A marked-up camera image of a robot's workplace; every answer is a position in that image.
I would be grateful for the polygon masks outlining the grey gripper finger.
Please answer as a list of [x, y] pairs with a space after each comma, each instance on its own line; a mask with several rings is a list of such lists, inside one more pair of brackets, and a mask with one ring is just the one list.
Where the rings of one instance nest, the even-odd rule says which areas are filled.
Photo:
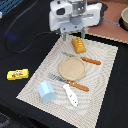
[[61, 34], [60, 34], [61, 37], [62, 37], [62, 39], [63, 39], [63, 41], [66, 41], [66, 34], [67, 34], [67, 33], [61, 33]]
[[81, 38], [85, 38], [86, 32], [87, 32], [87, 29], [81, 30]]

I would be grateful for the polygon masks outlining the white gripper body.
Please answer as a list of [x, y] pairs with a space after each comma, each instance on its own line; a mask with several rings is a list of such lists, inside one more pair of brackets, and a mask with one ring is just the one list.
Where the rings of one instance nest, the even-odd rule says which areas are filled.
[[49, 26], [61, 34], [81, 31], [100, 21], [102, 4], [87, 4], [87, 0], [53, 0], [50, 3]]

